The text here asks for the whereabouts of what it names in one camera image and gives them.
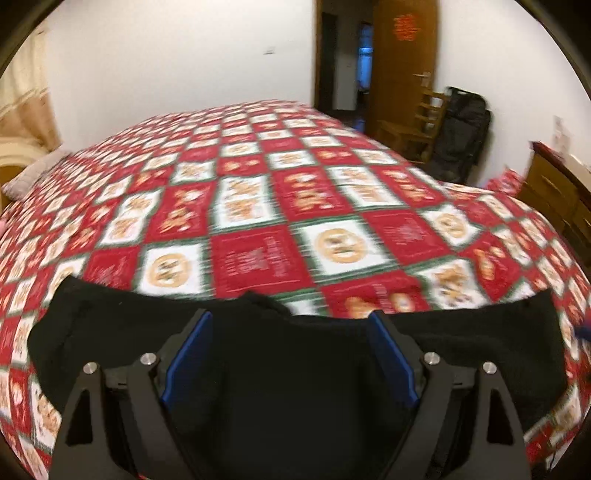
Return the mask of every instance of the blue panel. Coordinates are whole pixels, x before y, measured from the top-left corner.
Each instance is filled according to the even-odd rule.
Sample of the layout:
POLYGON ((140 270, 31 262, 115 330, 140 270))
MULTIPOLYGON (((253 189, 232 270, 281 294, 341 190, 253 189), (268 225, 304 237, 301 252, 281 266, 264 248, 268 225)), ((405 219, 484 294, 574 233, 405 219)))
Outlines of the blue panel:
POLYGON ((375 313, 369 315, 367 334, 392 395, 407 408, 414 407, 418 403, 418 395, 414 385, 413 369, 375 313))
POLYGON ((160 400, 168 408, 174 402, 174 393, 182 389, 199 372, 213 341, 213 315, 206 312, 178 350, 166 372, 166 386, 160 400))

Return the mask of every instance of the metal bolt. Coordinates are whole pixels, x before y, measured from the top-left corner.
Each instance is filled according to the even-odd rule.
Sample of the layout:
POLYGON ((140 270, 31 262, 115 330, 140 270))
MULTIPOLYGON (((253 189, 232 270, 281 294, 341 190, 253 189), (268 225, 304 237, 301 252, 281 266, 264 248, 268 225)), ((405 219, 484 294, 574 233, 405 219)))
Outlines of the metal bolt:
POLYGON ((429 365, 437 365, 441 361, 441 357, 435 352, 427 352, 423 358, 429 365))
POLYGON ((482 369, 489 375, 496 374, 496 371, 498 370, 498 368, 493 362, 484 362, 482 364, 482 369))
POLYGON ((94 372, 96 372, 96 370, 99 368, 99 365, 96 362, 88 362, 84 368, 82 369, 82 371, 86 374, 86 375, 92 375, 94 372))
POLYGON ((156 360, 157 357, 155 353, 145 353, 139 359, 142 365, 154 365, 156 360))

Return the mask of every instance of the bed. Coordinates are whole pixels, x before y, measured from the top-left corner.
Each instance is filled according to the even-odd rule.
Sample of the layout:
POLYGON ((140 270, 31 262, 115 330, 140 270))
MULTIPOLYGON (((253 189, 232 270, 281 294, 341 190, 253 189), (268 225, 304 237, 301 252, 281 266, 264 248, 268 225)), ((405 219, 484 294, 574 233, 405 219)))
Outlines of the bed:
POLYGON ((526 432, 531 463, 563 449, 589 409, 591 348, 573 325, 591 287, 550 224, 504 194, 439 183, 300 103, 150 118, 62 160, 2 218, 0 428, 37 479, 60 417, 27 338, 68 275, 155 296, 254 289, 344 319, 552 288, 570 385, 526 432))

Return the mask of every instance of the pillow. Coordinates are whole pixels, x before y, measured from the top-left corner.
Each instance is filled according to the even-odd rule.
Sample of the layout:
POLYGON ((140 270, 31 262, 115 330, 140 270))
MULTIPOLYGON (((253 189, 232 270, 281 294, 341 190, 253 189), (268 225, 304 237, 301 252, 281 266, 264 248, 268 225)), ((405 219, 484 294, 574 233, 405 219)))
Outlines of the pillow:
POLYGON ((60 147, 44 157, 41 157, 35 163, 25 168, 7 184, 3 185, 3 194, 11 200, 23 200, 33 188, 35 182, 37 182, 45 172, 50 171, 62 158, 67 157, 71 153, 71 151, 60 147))

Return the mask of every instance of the black bag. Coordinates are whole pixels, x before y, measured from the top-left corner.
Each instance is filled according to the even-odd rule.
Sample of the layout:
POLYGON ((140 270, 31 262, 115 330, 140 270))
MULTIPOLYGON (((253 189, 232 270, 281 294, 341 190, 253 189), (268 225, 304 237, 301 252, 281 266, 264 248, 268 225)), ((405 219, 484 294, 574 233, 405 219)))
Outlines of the black bag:
POLYGON ((492 114, 476 93, 448 87, 446 94, 450 99, 441 131, 423 169, 437 180, 465 184, 482 153, 492 114))

